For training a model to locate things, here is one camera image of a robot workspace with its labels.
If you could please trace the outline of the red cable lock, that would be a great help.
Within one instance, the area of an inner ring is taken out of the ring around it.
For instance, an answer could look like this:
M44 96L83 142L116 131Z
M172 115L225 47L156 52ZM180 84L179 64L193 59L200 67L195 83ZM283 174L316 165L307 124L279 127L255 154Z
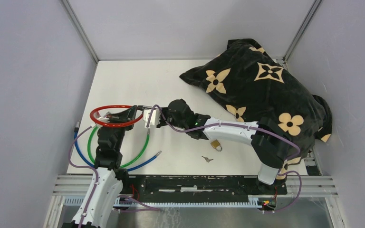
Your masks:
M103 109L110 109L110 108L132 108L131 105L105 105L105 106L101 106L98 108L93 109L89 116L90 119L101 126L104 127L109 127L109 128L122 128L122 127L128 127L131 126L133 124L135 124L136 122L140 121L143 118L143 114L141 114L140 116L138 116L137 118L135 118L134 120L131 120L129 122L124 122L124 123L106 123L106 122L102 122L98 119L98 115L99 115L99 111L103 110Z

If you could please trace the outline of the small padlock keys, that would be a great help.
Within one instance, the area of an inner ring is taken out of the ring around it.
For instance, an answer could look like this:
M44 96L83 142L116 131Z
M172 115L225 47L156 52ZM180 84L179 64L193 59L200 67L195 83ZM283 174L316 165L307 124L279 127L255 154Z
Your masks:
M202 158L204 158L204 159L205 159L205 161L206 161L207 163L209 163L209 162L213 161L213 159L210 159L210 158L205 157L205 156L202 156Z

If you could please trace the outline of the small brass padlock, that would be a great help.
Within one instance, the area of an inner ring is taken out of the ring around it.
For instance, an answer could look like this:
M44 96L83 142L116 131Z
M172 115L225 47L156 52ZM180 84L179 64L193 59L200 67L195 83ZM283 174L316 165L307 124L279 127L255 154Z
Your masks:
M216 151L221 152L222 146L221 143L218 140L213 140L210 142L210 145L212 148L214 148Z

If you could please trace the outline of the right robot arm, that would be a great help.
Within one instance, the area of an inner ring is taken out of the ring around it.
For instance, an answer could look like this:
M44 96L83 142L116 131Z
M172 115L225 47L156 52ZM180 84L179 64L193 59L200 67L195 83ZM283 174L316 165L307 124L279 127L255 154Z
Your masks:
M222 139L251 146L261 162L255 186L262 194L274 189L284 162L300 153L291 136L266 117L254 122L223 121L194 113L183 99L161 107L160 112L158 128L168 125L196 140Z

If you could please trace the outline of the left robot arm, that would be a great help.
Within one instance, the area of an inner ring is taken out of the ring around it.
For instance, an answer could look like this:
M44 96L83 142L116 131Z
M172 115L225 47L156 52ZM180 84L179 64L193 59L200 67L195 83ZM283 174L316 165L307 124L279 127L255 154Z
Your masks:
M128 172L120 167L123 157L120 148L126 131L131 130L142 116L136 115L137 105L111 107L122 108L123 111L104 117L99 111L109 106L96 108L90 113L92 123L82 131L84 134L96 126L101 126L103 130L98 140L94 165L86 166L93 172L90 185L77 213L70 222L63 223L64 228L104 228L116 198L130 189Z

